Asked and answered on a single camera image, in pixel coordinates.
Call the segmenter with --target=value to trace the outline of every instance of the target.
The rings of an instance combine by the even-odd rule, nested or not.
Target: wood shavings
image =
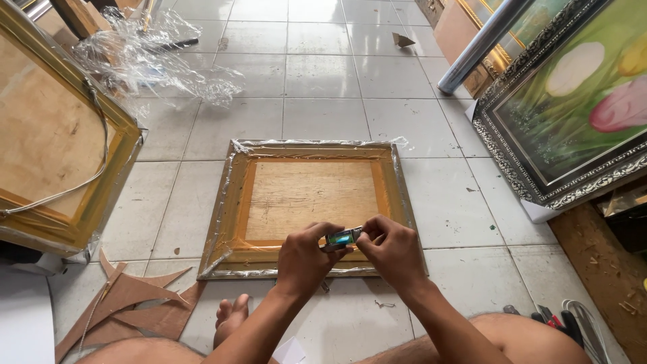
[[[395,303],[379,303],[377,300],[375,300],[375,304],[382,307],[395,307]]]
[[[636,307],[633,307],[630,303],[627,301],[623,301],[622,303],[618,303],[620,307],[624,308],[625,311],[629,312],[632,315],[635,315],[638,313],[638,309]]]

